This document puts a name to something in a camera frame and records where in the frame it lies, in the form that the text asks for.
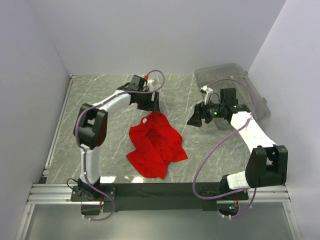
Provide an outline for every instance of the metal frame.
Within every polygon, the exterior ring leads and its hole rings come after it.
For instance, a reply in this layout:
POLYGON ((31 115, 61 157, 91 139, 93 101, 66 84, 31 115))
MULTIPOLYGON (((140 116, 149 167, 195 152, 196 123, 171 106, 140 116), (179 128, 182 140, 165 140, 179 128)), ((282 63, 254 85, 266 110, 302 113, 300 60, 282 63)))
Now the metal frame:
MULTIPOLYGON (((47 177, 49 174, 50 165, 51 165, 52 158, 57 145, 58 134, 61 129, 62 119, 65 113, 66 105, 70 96, 70 91, 71 91, 71 87, 73 85, 74 79, 75 79, 75 75, 71 75, 69 86, 64 98, 63 105, 62 105, 61 114, 60 114, 58 124, 52 139, 48 157, 45 163, 45 168, 42 175, 43 177, 47 177)), ((250 189, 248 191, 249 200, 241 200, 239 202, 248 203, 253 195, 253 191, 254 191, 253 189, 250 189)), ((36 204, 39 204, 39 205, 59 205, 59 204, 97 205, 99 204, 98 201, 71 202, 70 201, 71 194, 72 194, 72 190, 66 184, 33 184, 30 190, 30 194, 29 194, 15 239, 16 240, 25 239, 36 204)), ((294 240, 303 239, 299 229, 297 219, 295 217, 295 214, 291 205, 290 196, 288 194, 286 186, 282 185, 282 186, 260 187, 257 189, 254 202, 255 203, 283 203, 286 218, 287 218, 293 239, 294 240)), ((233 203, 233 201, 218 200, 217 203, 231 204, 233 203)))

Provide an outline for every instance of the folded garment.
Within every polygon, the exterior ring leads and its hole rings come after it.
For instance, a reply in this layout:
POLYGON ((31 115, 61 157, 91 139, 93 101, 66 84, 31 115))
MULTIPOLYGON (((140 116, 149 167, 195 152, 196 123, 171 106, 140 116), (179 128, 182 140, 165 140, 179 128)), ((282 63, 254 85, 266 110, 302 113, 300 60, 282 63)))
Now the folded garment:
POLYGON ((188 158, 181 135, 166 116, 152 112, 129 131, 135 150, 126 155, 133 167, 146 178, 164 178, 169 163, 188 158))

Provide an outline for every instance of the red cloth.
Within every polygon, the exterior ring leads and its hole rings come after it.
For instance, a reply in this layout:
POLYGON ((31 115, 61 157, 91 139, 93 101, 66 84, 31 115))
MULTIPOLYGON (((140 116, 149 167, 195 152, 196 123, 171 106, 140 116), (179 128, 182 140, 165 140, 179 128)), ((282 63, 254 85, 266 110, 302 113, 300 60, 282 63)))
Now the red cloth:
POLYGON ((181 135, 170 126, 165 115, 152 112, 129 131, 135 150, 126 155, 134 168, 146 178, 164 178, 170 162, 188 158, 181 146, 181 135))

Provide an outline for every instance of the gray wall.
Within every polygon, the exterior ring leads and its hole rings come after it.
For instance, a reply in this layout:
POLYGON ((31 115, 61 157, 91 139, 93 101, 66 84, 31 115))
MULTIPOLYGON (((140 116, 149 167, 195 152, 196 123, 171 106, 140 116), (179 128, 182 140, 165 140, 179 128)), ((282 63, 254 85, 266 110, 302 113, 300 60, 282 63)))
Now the gray wall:
POLYGON ((287 0, 249 71, 289 150, 287 188, 305 240, 320 239, 320 1, 287 0))
POLYGON ((285 0, 29 0, 72 74, 248 70, 285 0))
POLYGON ((0 239, 11 240, 70 77, 27 0, 0 1, 0 30, 0 239))

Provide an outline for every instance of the tabletop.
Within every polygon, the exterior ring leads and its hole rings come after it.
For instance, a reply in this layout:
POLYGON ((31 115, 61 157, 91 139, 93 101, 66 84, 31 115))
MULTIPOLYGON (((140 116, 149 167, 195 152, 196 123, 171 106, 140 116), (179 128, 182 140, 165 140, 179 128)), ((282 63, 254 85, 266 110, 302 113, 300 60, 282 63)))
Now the tabletop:
MULTIPOLYGON (((65 184, 68 178, 78 179, 81 169, 80 149, 73 130, 80 106, 97 103, 110 96, 119 86, 130 82, 132 75, 76 75, 66 102, 57 143, 52 154, 47 184, 65 184)), ((161 81, 157 74, 150 78, 161 81)), ((124 107, 108 118, 107 137, 100 148, 99 172, 104 182, 115 183, 189 183, 208 152, 234 129, 218 129, 214 122, 202 127, 187 125, 194 105, 203 100, 192 74, 165 76, 159 91, 160 111, 182 136, 182 147, 188 159, 172 162, 164 179, 142 177, 126 155, 135 150, 129 138, 130 127, 136 126, 149 112, 135 104, 124 107)), ((249 150, 240 135, 224 142, 209 158, 200 172, 198 182, 219 182, 226 174, 243 171, 249 150)))

